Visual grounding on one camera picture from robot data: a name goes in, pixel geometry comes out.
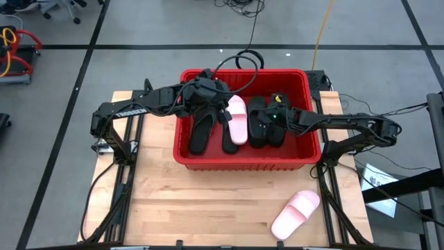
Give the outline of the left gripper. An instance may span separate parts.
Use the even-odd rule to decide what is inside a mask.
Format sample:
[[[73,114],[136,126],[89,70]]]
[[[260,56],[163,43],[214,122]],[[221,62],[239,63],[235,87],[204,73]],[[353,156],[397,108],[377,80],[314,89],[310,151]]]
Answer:
[[[232,116],[229,107],[229,93],[227,83],[214,79],[210,69],[204,69],[189,82],[189,107],[191,109],[203,106],[212,106],[216,111],[218,123],[225,124]]]

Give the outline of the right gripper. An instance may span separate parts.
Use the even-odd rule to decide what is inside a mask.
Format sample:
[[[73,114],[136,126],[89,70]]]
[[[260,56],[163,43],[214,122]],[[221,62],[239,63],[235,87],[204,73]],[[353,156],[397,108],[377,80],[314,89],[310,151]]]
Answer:
[[[294,132],[292,121],[292,106],[287,95],[272,95],[267,108],[257,110],[259,122],[259,137],[267,138],[269,132],[277,130]]]

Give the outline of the black rubber slide sandal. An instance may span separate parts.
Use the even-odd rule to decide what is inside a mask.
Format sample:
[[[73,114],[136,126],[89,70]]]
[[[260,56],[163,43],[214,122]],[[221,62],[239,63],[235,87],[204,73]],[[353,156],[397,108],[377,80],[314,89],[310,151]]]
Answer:
[[[266,108],[267,103],[264,97],[253,97],[248,103],[248,141],[250,146],[255,149],[260,149],[266,146],[267,138],[259,137],[259,122],[257,118],[257,110]]]
[[[286,95],[286,94],[278,92],[278,93],[275,93],[272,95]],[[277,129],[275,131],[269,132],[268,137],[267,137],[268,143],[272,147],[281,147],[282,144],[284,143],[285,134],[286,134],[286,131],[277,130]]]

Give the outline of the pink slide sandal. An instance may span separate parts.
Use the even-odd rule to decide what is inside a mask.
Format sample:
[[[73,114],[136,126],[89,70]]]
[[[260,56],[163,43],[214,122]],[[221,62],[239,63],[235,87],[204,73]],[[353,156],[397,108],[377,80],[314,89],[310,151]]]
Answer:
[[[272,223],[273,236],[286,240],[311,217],[320,202],[319,195],[314,191],[302,190],[295,193]]]
[[[233,95],[229,100],[231,120],[228,122],[230,136],[237,145],[243,145],[248,140],[248,113],[244,100]]]

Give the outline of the black flip-flop white stripe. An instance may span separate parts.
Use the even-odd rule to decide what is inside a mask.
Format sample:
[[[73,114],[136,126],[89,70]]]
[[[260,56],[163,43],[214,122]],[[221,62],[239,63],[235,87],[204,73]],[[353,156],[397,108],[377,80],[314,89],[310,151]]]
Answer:
[[[191,154],[199,156],[205,153],[215,124],[216,111],[214,108],[207,108],[196,113],[189,140],[189,151]]]
[[[228,122],[223,123],[222,150],[226,154],[235,154],[239,150],[239,145],[232,141]]]

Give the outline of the large red plastic bin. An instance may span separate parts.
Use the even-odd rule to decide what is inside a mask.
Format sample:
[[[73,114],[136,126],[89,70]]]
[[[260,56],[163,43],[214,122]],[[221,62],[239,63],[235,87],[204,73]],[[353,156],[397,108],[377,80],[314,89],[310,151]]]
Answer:
[[[220,69],[216,77],[228,84],[231,90],[244,85],[248,87],[238,95],[245,101],[253,97],[264,97],[269,102],[274,93],[284,93],[291,105],[312,111],[309,80],[300,69]],[[316,131],[300,137],[287,132],[281,147],[266,145],[261,149],[249,144],[241,145],[235,154],[222,150],[223,126],[216,124],[205,153],[195,156],[189,151],[189,140],[194,120],[186,117],[176,120],[173,157],[177,163],[190,170],[295,170],[312,165],[321,157],[320,142]]]

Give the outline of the black power strip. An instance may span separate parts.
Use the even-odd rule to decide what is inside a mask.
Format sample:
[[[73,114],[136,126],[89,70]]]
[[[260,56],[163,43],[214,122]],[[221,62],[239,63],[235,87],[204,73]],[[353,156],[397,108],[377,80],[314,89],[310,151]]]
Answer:
[[[332,91],[332,83],[324,70],[305,71],[309,80],[309,88],[314,91]]]

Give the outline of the small white box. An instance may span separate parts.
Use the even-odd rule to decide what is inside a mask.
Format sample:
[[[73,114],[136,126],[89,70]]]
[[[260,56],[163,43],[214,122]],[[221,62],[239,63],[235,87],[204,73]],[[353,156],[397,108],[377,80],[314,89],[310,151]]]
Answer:
[[[98,155],[102,155],[104,153],[113,153],[113,149],[103,139],[100,139],[97,142],[95,142],[91,146],[91,149]]]

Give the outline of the white printed paper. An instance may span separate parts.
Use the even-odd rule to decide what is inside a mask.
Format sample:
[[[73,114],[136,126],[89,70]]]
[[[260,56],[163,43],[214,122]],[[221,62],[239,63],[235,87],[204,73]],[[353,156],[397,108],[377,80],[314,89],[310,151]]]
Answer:
[[[392,183],[398,181],[392,175],[383,172],[382,170],[370,165],[366,164],[363,170],[363,178],[361,180],[361,190],[365,191],[368,189],[375,187],[379,187],[381,185],[385,185],[387,183]],[[367,203],[366,205],[369,208],[376,210],[388,217],[394,218],[396,211],[396,203],[397,198],[395,200],[385,199],[381,201],[375,201],[371,203]]]

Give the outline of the black beam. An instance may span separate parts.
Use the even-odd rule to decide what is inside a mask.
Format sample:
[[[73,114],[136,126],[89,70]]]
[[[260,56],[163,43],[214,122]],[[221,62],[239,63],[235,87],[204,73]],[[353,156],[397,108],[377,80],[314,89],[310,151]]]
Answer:
[[[444,171],[434,169],[415,176],[373,187],[362,192],[364,203],[372,203],[385,199],[418,193],[429,188],[444,188]]]

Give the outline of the office chair base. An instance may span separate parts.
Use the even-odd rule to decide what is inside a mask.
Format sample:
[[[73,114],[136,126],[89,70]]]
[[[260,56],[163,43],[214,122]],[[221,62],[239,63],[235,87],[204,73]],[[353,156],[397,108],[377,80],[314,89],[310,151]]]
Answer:
[[[60,7],[67,9],[67,13],[75,24],[81,23],[80,18],[76,15],[75,8],[86,8],[88,6],[87,0],[37,0],[37,3],[38,9],[45,19],[51,19],[50,11]]]

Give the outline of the red metal cart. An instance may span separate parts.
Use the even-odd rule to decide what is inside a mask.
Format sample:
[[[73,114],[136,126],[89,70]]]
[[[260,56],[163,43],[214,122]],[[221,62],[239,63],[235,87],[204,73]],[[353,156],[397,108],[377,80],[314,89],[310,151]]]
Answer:
[[[22,35],[35,44],[21,45]],[[0,26],[0,85],[23,83],[29,85],[34,72],[33,58],[43,47],[33,34],[14,26]]]

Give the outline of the black caster base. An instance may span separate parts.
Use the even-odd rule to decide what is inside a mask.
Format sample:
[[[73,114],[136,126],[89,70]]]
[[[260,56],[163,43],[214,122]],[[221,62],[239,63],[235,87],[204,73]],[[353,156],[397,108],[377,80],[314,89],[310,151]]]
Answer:
[[[10,115],[6,113],[0,113],[0,140],[6,134],[6,131],[11,127]]]

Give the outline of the black metal rig frame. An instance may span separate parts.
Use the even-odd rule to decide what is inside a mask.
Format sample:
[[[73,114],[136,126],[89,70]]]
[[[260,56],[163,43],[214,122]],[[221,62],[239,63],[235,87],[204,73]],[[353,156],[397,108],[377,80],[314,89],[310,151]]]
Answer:
[[[194,171],[173,157],[176,118],[146,115],[114,123],[140,140],[134,167],[97,160],[97,184],[84,233],[91,235],[109,211],[116,185],[132,189],[117,237],[125,245],[272,247],[271,224],[301,190],[319,190],[309,165],[295,171]]]

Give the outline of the grey metal post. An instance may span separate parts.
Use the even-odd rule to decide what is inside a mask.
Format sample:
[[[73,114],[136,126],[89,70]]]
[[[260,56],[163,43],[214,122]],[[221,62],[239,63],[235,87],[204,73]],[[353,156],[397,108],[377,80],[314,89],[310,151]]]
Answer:
[[[427,103],[440,165],[428,192],[436,220],[438,249],[444,250],[444,92],[428,94]]]

